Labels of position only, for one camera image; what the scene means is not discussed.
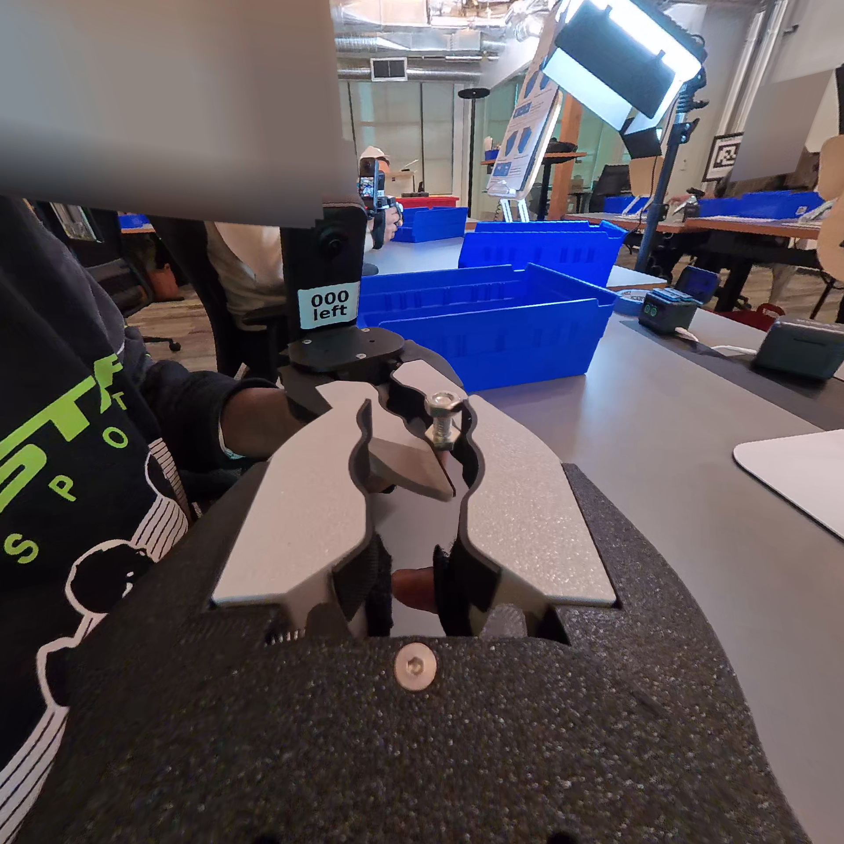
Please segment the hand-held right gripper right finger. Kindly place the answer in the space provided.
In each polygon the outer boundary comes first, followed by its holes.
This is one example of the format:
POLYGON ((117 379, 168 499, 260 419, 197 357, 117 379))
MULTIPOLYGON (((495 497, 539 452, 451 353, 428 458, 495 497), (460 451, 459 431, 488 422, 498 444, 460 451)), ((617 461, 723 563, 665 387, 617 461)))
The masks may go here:
POLYGON ((555 452, 480 396, 462 412, 458 582, 478 636, 492 612, 522 612, 529 636, 556 636, 561 606, 611 608, 614 585, 555 452))

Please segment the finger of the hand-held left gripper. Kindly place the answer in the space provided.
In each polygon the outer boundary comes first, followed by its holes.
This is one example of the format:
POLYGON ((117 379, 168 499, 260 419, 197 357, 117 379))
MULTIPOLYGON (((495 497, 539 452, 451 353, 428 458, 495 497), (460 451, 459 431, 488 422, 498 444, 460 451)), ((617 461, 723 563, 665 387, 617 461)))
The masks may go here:
POLYGON ((399 486, 434 500, 450 500, 455 491, 427 440, 418 438, 398 415, 385 409, 376 387, 364 382, 329 382, 317 387, 333 408, 353 400, 371 401, 372 437, 369 475, 364 487, 371 493, 399 486))
POLYGON ((390 375, 389 410, 407 423, 429 419, 426 398, 440 392, 452 393, 460 400, 467 397, 459 376, 447 362, 444 372, 427 360, 404 362, 390 375))

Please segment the steel hex bolt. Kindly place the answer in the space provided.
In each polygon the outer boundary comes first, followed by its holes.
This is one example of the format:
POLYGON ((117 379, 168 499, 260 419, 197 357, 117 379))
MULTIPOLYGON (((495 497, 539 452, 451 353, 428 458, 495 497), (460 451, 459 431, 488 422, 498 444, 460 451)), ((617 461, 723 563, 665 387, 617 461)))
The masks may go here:
POLYGON ((450 418, 461 431, 463 398, 449 391, 440 391, 426 396, 425 408, 430 417, 430 425, 434 418, 450 418))

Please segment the person's left forearm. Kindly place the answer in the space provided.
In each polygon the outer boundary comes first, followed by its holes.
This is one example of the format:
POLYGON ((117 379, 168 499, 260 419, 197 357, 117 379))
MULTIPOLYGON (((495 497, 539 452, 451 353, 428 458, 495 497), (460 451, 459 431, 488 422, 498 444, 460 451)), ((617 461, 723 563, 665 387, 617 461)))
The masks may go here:
POLYGON ((190 372, 174 361, 147 356, 128 364, 128 376, 152 413, 178 469, 197 473, 229 469, 220 445, 220 418, 238 382, 212 371, 190 372))

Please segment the person's left hand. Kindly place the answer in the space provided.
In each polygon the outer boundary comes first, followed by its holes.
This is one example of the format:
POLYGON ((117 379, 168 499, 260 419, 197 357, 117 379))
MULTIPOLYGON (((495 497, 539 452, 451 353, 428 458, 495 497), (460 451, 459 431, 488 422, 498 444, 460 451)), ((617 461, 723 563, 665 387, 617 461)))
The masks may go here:
POLYGON ((293 414, 283 388, 249 387, 226 399, 218 438, 232 458, 266 459, 305 426, 293 414))

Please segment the person's right hand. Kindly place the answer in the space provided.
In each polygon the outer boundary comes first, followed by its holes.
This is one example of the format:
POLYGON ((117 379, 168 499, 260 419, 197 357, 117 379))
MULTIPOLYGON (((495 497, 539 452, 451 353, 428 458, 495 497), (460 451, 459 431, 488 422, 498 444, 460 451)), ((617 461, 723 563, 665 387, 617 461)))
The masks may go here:
POLYGON ((432 566, 401 569, 392 574, 394 598, 404 606, 437 614, 436 577, 432 566))

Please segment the blue plastic bin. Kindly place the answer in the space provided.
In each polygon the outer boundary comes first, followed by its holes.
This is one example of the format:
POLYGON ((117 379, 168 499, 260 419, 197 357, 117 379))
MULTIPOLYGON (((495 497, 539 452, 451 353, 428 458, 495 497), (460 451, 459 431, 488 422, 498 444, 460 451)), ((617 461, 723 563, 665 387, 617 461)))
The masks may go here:
POLYGON ((470 392, 584 375, 617 293, 528 264, 361 281, 358 322, 446 359, 470 392))
POLYGON ((468 211, 467 207, 407 207, 393 242, 418 244, 463 238, 468 211))
POLYGON ((585 219, 506 223, 481 221, 463 238, 459 269, 535 264, 599 287, 608 284, 627 232, 585 219))

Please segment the person's printed black shirt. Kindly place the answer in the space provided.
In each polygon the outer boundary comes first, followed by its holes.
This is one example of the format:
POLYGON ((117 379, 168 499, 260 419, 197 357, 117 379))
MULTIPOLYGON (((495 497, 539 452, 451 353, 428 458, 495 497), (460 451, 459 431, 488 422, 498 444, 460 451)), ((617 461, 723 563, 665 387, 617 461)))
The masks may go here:
POLYGON ((185 533, 123 315, 27 204, 2 198, 2 793, 45 774, 76 648, 185 533))

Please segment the black floor lamp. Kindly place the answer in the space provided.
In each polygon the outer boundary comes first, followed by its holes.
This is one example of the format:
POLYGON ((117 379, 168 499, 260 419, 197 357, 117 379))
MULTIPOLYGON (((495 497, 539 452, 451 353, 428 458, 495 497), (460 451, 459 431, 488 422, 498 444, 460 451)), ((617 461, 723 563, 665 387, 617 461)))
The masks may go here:
POLYGON ((472 216, 473 207, 473 174, 475 164, 475 136, 476 136, 476 115, 477 103, 479 100, 487 98, 491 90, 483 87, 471 87, 458 91, 458 96, 461 100, 470 102, 469 111, 469 164, 468 164, 468 192, 467 192, 467 209, 468 216, 472 216))

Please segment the instruction sheet on stand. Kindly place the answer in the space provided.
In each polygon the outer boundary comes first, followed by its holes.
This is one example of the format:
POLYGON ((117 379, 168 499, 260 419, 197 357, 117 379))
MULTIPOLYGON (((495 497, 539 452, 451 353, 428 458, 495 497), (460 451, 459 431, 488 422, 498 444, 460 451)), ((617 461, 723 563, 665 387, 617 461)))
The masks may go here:
POLYGON ((502 219, 527 223, 527 198, 560 117, 563 94, 541 66, 526 75, 522 92, 509 121, 492 167, 486 193, 499 201, 502 219))

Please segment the black battery charger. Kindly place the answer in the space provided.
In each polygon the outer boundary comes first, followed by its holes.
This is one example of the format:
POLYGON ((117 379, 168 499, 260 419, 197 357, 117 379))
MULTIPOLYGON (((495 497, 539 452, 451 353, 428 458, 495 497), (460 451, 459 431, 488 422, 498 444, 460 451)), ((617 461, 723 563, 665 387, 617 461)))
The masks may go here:
POLYGON ((660 335, 674 335, 677 329, 691 326, 696 311, 702 306, 693 296, 673 288, 647 291, 638 322, 660 335))

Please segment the wood-top desk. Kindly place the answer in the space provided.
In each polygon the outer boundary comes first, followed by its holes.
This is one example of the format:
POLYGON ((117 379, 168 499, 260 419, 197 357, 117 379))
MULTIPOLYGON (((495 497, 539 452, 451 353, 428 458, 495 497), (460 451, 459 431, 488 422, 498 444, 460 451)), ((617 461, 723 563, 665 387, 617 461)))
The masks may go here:
MULTIPOLYGON (((637 236, 644 235, 645 221, 639 221, 638 215, 614 215, 603 213, 584 213, 584 214, 567 214, 562 217, 565 221, 586 220, 590 225, 597 226, 601 222, 608 222, 616 227, 627 231, 635 231, 637 236)), ((729 256, 730 258, 738 258, 740 260, 749 260, 751 256, 761 258, 761 264, 779 263, 793 266, 798 269, 806 270, 820 278, 825 279, 828 273, 820 265, 815 251, 810 249, 799 250, 791 247, 775 247, 775 246, 759 246, 754 247, 743 242, 733 245, 733 241, 737 238, 744 238, 745 240, 754 237, 779 237, 789 240, 815 240, 819 234, 819 225, 815 223, 807 223, 805 226, 798 224, 794 220, 759 220, 759 219, 744 219, 744 218, 692 218, 680 223, 671 223, 669 221, 662 221, 657 227, 658 238, 665 239, 668 236, 684 236, 684 235, 700 235, 704 234, 710 236, 716 234, 716 252, 729 256)), ((648 273, 640 273, 639 280, 633 280, 633 269, 622 268, 616 271, 613 268, 610 272, 610 281, 608 282, 611 288, 620 288, 622 286, 628 287, 645 287, 647 283, 652 287, 665 286, 667 280, 660 280, 657 276, 649 275, 648 273)))

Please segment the printed marker sign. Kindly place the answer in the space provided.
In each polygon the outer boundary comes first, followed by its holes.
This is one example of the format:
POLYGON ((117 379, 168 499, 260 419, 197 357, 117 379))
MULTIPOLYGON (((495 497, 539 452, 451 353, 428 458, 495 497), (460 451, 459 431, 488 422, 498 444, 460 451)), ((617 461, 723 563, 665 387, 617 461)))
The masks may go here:
POLYGON ((716 135, 706 161, 702 182, 718 182, 729 176, 738 158, 744 132, 716 135))

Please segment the row of small blue bins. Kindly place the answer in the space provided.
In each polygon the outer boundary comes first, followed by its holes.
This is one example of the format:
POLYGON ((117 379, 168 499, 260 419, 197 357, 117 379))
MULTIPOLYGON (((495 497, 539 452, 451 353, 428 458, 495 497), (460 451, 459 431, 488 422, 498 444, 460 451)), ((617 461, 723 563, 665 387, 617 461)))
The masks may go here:
MULTIPOLYGON (((639 196, 634 202, 630 194, 594 197, 589 210, 593 213, 628 214, 645 218, 645 204, 648 198, 639 196)), ((698 201, 700 209, 691 212, 670 212, 670 218, 692 217, 745 217, 759 219, 797 219, 824 203, 815 192, 761 192, 745 193, 743 196, 703 197, 698 201)))

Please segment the wooden display board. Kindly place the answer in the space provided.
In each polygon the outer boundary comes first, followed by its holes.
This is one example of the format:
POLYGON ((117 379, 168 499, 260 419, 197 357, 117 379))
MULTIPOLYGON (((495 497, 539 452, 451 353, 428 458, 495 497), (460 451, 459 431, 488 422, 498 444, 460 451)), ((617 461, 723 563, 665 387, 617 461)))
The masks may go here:
POLYGON ((817 238, 817 258, 821 268, 843 282, 843 136, 824 142, 819 153, 817 193, 833 205, 821 223, 817 238))

